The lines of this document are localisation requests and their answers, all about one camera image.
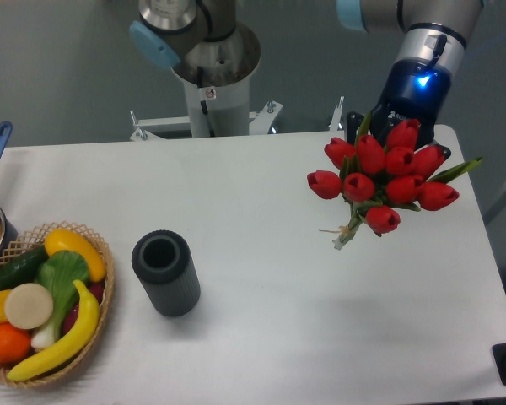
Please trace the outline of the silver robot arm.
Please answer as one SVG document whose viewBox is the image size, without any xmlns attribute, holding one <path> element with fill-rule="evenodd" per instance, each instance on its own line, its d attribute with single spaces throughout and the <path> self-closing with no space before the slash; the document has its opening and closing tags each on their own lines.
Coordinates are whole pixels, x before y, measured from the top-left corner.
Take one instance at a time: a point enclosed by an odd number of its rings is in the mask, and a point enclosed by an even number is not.
<svg viewBox="0 0 506 405">
<path fill-rule="evenodd" d="M 381 143 L 399 122 L 420 121 L 418 145 L 430 144 L 482 1 L 339 1 L 350 30 L 399 30 L 405 38 L 368 120 Z M 256 35 L 232 1 L 141 1 L 129 33 L 152 64 L 183 84 L 196 138 L 266 134 L 280 111 L 250 112 L 250 77 L 261 60 Z"/>
</svg>

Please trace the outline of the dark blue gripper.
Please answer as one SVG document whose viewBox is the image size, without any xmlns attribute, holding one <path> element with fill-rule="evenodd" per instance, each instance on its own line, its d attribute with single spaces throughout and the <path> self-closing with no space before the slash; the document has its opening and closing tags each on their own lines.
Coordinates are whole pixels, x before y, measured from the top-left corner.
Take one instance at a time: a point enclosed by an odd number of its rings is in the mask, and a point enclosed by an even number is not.
<svg viewBox="0 0 506 405">
<path fill-rule="evenodd" d="M 388 133 L 405 120 L 420 123 L 416 148 L 430 144 L 434 138 L 441 107 L 451 86 L 451 77 L 438 67 L 410 59 L 396 62 L 387 78 L 377 105 L 371 111 L 369 130 L 381 145 L 386 145 Z M 349 111 L 346 115 L 347 142 L 356 145 L 362 136 L 365 115 Z M 434 162 L 445 162 L 449 148 L 440 144 L 429 146 Z"/>
</svg>

